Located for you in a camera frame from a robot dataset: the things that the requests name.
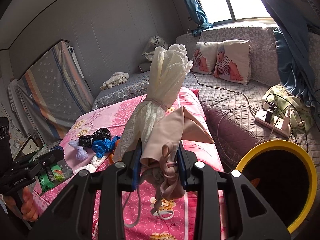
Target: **gray wall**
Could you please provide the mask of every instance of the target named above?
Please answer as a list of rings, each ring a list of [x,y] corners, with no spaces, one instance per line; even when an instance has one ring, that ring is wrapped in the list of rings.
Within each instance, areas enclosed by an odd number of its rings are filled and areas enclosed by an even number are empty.
[[[182,0],[175,0],[178,7]],[[135,73],[152,35],[174,43],[187,30],[186,9],[173,0],[58,0],[44,10],[10,47],[13,75],[60,38],[70,40],[89,87],[99,87],[115,71]]]
[[[10,100],[8,96],[8,85],[10,83],[10,79],[13,78],[8,49],[0,51],[0,69],[2,72],[2,77],[0,78],[0,103],[3,104],[4,109],[11,117],[14,125],[20,131],[23,131],[20,127],[20,122],[11,110]]]

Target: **stuffed animal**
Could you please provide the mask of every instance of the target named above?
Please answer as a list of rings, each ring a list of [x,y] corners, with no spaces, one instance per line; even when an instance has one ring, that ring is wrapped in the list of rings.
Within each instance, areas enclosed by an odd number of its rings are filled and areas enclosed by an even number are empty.
[[[163,38],[159,36],[151,36],[147,45],[144,48],[144,52],[142,53],[142,56],[144,56],[148,61],[152,61],[153,54],[155,52],[156,47],[163,47],[164,49],[168,50],[170,47],[170,44],[164,41]]]

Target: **yellow ring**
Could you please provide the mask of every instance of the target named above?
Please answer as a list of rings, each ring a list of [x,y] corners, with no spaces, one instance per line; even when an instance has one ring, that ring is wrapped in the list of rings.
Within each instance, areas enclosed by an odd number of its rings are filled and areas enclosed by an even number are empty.
[[[310,156],[308,155],[308,153],[295,143],[285,141],[285,140],[272,140],[272,141],[261,143],[256,147],[254,147],[252,150],[250,150],[238,163],[236,169],[242,172],[243,169],[246,167],[246,165],[254,157],[258,156],[263,152],[272,151],[272,150],[284,150],[296,155],[305,165],[309,175],[310,185],[309,185],[308,198],[300,215],[288,227],[288,231],[291,234],[294,230],[298,228],[298,226],[306,218],[316,197],[317,173],[316,173],[315,165],[312,159],[310,158]]]

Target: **baby photo pillow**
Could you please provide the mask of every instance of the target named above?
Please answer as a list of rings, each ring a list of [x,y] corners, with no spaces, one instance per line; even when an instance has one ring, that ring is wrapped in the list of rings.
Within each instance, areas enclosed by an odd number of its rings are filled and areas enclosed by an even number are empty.
[[[250,40],[229,40],[218,44],[217,63],[213,75],[246,85],[251,76]]]
[[[193,53],[191,71],[211,74],[217,62],[218,42],[198,42]]]

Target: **pink bedsheet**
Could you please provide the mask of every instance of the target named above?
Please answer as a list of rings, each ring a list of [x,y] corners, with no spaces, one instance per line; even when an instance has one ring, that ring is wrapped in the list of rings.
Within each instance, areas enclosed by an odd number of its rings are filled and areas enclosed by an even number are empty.
[[[101,127],[108,127],[112,136],[120,136],[124,130],[124,126],[131,116],[136,105],[144,100],[146,95],[139,96],[130,100],[126,100],[111,106],[107,106],[93,112],[82,115],[67,133],[60,145],[65,152],[65,160],[68,165],[75,171],[77,168],[87,165],[94,152],[87,149],[89,158],[83,162],[76,160],[76,150],[73,149],[68,141],[78,138],[80,135],[92,134]],[[209,132],[205,122],[204,112],[195,96],[195,94],[187,88],[182,87],[179,96],[171,109],[168,109],[166,114],[169,114],[174,109],[184,106],[192,113],[199,122]],[[208,165],[212,166],[217,171],[223,171],[217,149],[214,144],[199,143],[194,141],[184,140],[183,146],[186,150],[196,153],[197,158]],[[108,166],[106,160],[97,171],[102,171]],[[37,204],[39,214],[42,214],[52,200],[58,195],[68,181],[58,185],[57,187],[44,193],[41,197],[41,188],[36,184],[33,191],[33,196]],[[174,201],[163,200],[162,210],[173,210],[174,216],[170,220],[161,220],[159,217],[150,213],[154,203],[155,189],[146,181],[139,188],[141,196],[141,216],[138,225],[133,228],[125,228],[125,236],[127,240],[191,240],[196,217],[196,196],[193,193],[186,193],[184,197]],[[126,199],[128,192],[123,194],[123,200]],[[225,222],[224,222],[224,198],[222,192],[219,192],[220,199],[220,217],[221,217],[221,239],[226,238]],[[97,192],[96,202],[94,207],[92,238],[97,239],[98,235],[98,216],[99,216],[100,191]],[[136,192],[132,193],[130,200],[124,208],[124,222],[130,224],[137,218],[138,197]]]

